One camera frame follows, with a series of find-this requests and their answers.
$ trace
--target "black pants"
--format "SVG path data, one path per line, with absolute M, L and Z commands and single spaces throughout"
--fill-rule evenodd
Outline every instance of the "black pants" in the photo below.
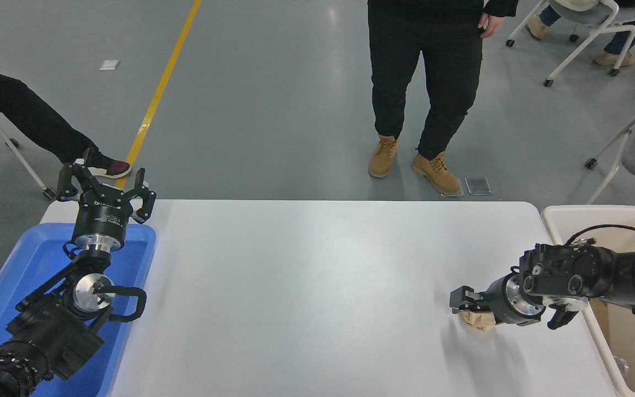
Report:
M 406 88 L 423 53 L 430 111 L 418 152 L 432 160 L 445 150 L 479 85 L 481 31 L 472 23 L 418 23 L 369 8 L 372 103 L 378 134 L 399 137 Z
M 0 112 L 28 139 L 63 163 L 81 158 L 87 148 L 99 150 L 27 85 L 3 75 L 0 75 Z

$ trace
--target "yellow floor line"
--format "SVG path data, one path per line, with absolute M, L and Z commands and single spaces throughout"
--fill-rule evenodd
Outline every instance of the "yellow floor line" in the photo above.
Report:
M 164 91 L 166 90 L 166 85 L 168 84 L 169 78 L 171 78 L 171 74 L 173 73 L 173 68 L 176 66 L 176 61 L 178 60 L 178 56 L 183 49 L 183 43 L 186 40 L 187 32 L 190 31 L 190 27 L 192 25 L 192 20 L 195 19 L 195 15 L 197 13 L 197 7 L 200 6 L 202 0 L 195 0 L 192 4 L 192 8 L 190 13 L 187 15 L 185 25 L 183 25 L 183 30 L 181 30 L 181 35 L 178 37 L 176 41 L 176 47 L 173 48 L 173 52 L 171 53 L 171 57 L 168 59 L 168 63 L 166 64 L 166 70 L 163 71 L 163 75 L 161 76 L 161 81 L 158 82 L 158 86 L 156 87 L 156 92 L 153 94 L 153 98 L 151 99 L 151 103 L 148 105 L 148 110 L 146 110 L 146 116 L 144 116 L 143 121 L 141 122 L 141 126 L 139 127 L 139 131 L 136 133 L 136 138 L 134 139 L 134 143 L 131 144 L 131 149 L 129 150 L 129 154 L 126 155 L 126 163 L 134 165 L 136 161 L 136 156 L 138 156 L 139 151 L 141 150 L 141 145 L 143 145 L 144 138 L 146 138 L 146 133 L 148 132 L 148 127 L 151 125 L 151 121 L 153 120 L 153 116 L 156 114 L 156 108 L 158 108 L 158 104 L 161 102 L 161 97 L 163 96 Z M 126 181 L 129 175 L 124 176 L 123 178 L 119 178 L 116 181 L 117 189 L 124 189 L 126 185 Z

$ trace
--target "white tabletop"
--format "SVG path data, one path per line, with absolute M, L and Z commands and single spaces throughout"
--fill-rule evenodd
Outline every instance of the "white tabletop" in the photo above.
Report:
M 530 204 L 159 200 L 148 224 L 114 397 L 615 395 L 582 318 L 481 332 L 450 312 L 550 242 Z

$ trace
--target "sneaker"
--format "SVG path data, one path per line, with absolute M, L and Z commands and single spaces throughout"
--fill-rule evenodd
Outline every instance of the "sneaker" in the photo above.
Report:
M 602 66 L 614 66 L 614 63 L 617 63 L 619 56 L 614 55 L 614 53 L 608 53 L 606 51 L 602 51 L 599 55 L 594 57 L 594 63 Z M 627 52 L 624 55 L 624 60 L 622 61 L 621 67 L 631 66 L 635 62 L 635 55 L 630 52 Z
M 90 153 L 87 166 L 93 176 L 105 176 L 111 179 L 121 178 L 131 172 L 131 164 L 108 158 L 99 152 Z
M 443 196 L 459 196 L 462 191 L 462 186 L 459 184 L 458 179 L 448 171 L 448 168 L 445 166 L 444 156 L 445 151 L 442 151 L 433 160 L 427 160 L 418 154 L 413 160 L 413 164 L 411 164 L 411 169 L 413 169 L 416 174 L 428 178 L 433 188 L 443 194 Z
M 540 16 L 535 15 L 526 23 L 526 29 L 529 30 L 534 39 L 542 40 L 547 32 L 547 25 L 540 20 Z
M 376 178 L 385 178 L 391 170 L 391 162 L 396 155 L 399 143 L 393 136 L 379 136 L 379 145 L 369 160 L 369 174 Z

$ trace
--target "cable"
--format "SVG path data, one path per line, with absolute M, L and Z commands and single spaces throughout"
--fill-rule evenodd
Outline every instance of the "cable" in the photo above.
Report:
M 63 244 L 63 252 L 65 252 L 66 256 L 68 256 L 68 258 L 70 259 L 75 259 L 76 256 L 78 256 L 78 253 L 76 251 L 80 251 L 82 248 L 76 246 L 73 249 L 68 249 L 68 245 L 69 244 L 74 244 L 72 240 L 69 240 L 67 242 L 65 242 L 65 244 Z
M 632 226 L 625 226 L 624 224 L 597 224 L 597 226 L 592 226 L 590 228 L 584 229 L 582 231 L 579 231 L 575 234 L 572 234 L 572 237 L 570 237 L 567 242 L 565 242 L 564 245 L 570 245 L 572 244 L 573 241 L 575 241 L 575 239 L 577 239 L 577 237 L 579 237 L 580 235 L 582 235 L 585 232 L 589 232 L 590 230 L 594 230 L 594 229 L 602 229 L 602 228 L 619 228 L 619 229 L 628 229 L 628 230 L 632 230 L 635 231 L 635 228 Z

